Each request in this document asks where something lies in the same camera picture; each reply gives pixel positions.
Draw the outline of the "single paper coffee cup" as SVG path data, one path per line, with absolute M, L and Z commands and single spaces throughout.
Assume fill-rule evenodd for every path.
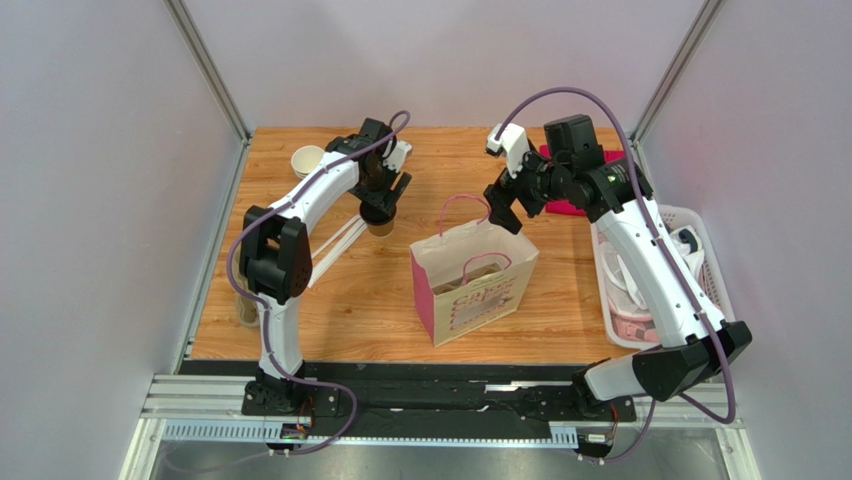
M 386 238 L 393 232 L 393 230 L 394 224 L 392 222 L 382 225 L 367 225 L 367 231 L 375 238 Z

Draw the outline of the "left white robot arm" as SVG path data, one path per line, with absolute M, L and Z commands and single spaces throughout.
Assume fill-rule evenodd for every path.
M 359 200 L 359 217 L 372 235 L 392 232 L 397 203 L 411 180 L 403 165 L 412 147 L 398 134 L 380 120 L 366 119 L 358 133 L 332 140 L 293 191 L 246 211 L 229 256 L 246 281 L 236 291 L 257 306 L 262 354 L 246 386 L 244 413 L 297 414 L 313 393 L 342 392 L 338 385 L 304 377 L 298 330 L 300 297 L 313 274 L 309 236 L 345 194 Z

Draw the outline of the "beige Cakes paper bag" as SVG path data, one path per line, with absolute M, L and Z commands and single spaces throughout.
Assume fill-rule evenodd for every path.
M 514 313 L 539 258 L 524 234 L 487 216 L 447 226 L 450 203 L 463 198 L 484 202 L 471 194 L 449 197 L 438 233 L 409 246 L 415 309 L 434 347 Z

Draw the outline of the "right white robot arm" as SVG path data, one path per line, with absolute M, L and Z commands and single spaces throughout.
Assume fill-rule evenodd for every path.
M 657 345 L 607 359 L 572 376 L 575 408 L 590 412 L 613 399 L 648 395 L 666 401 L 730 370 L 751 343 L 742 321 L 729 321 L 708 298 L 680 257 L 643 175 L 625 158 L 606 161 L 590 117 L 574 115 L 544 127 L 548 152 L 540 154 L 524 128 L 499 124 L 485 150 L 506 166 L 484 191 L 489 220 L 512 234 L 547 203 L 567 200 L 612 245 L 650 310 Z

